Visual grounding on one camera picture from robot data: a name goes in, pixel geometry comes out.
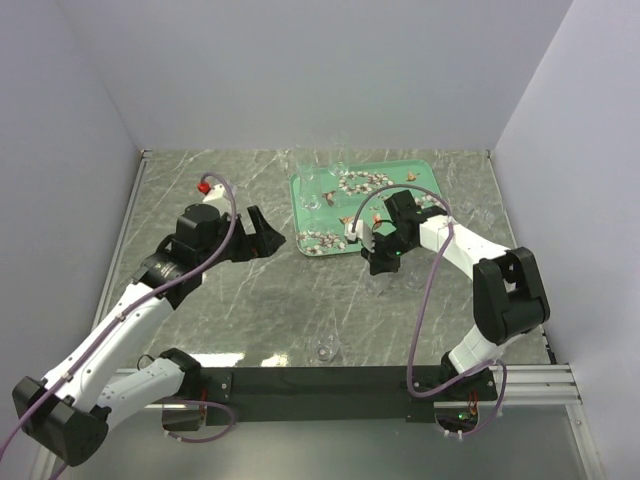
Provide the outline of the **tall clear champagne flute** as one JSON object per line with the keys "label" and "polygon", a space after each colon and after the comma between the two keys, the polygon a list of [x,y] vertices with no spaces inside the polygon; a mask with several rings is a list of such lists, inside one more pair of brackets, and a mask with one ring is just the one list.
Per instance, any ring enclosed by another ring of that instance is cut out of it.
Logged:
{"label": "tall clear champagne flute", "polygon": [[300,135],[294,142],[294,162],[300,185],[309,184],[319,188],[319,160],[316,152],[316,142],[313,136]]}

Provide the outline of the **clear wine glass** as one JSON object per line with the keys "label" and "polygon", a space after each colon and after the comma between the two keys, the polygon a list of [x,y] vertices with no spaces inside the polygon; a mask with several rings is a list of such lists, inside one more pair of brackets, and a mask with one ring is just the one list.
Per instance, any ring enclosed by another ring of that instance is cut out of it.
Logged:
{"label": "clear wine glass", "polygon": [[312,236],[318,231],[317,212],[322,206],[322,185],[316,166],[304,167],[300,172],[299,199],[308,218],[303,222],[304,231]]}

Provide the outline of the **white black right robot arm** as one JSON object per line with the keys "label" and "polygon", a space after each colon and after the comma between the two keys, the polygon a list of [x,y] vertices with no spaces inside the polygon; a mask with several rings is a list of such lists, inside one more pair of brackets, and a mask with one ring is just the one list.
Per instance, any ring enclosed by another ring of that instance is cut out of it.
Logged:
{"label": "white black right robot arm", "polygon": [[418,310],[406,367],[406,385],[411,396],[426,399],[444,393],[462,399],[475,387],[475,376],[500,363],[507,346],[538,328],[550,317],[550,307],[533,252],[525,247],[508,248],[491,242],[461,225],[452,209],[438,194],[424,192],[427,207],[420,207],[414,187],[389,186],[385,201],[393,231],[383,235],[354,215],[344,227],[348,243],[358,243],[361,255],[376,276],[395,273],[401,258],[422,248],[435,258],[425,289],[431,291],[443,261],[464,273],[472,282],[474,324],[464,338],[443,357],[440,385],[418,390],[414,361],[426,308]]}

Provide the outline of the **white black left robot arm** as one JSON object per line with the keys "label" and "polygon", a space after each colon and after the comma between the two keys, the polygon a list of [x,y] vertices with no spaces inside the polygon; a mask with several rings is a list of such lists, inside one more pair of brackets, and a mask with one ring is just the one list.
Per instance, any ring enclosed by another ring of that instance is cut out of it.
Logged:
{"label": "white black left robot arm", "polygon": [[188,206],[174,233],[143,260],[116,306],[81,345],[42,379],[24,377],[14,387],[22,431],[75,467],[98,450],[110,430],[147,404],[164,398],[202,401],[202,367],[176,348],[120,381],[112,377],[120,360],[201,286],[206,270],[224,261],[268,258],[285,244],[258,207],[248,213],[252,233],[245,232],[233,209]]}

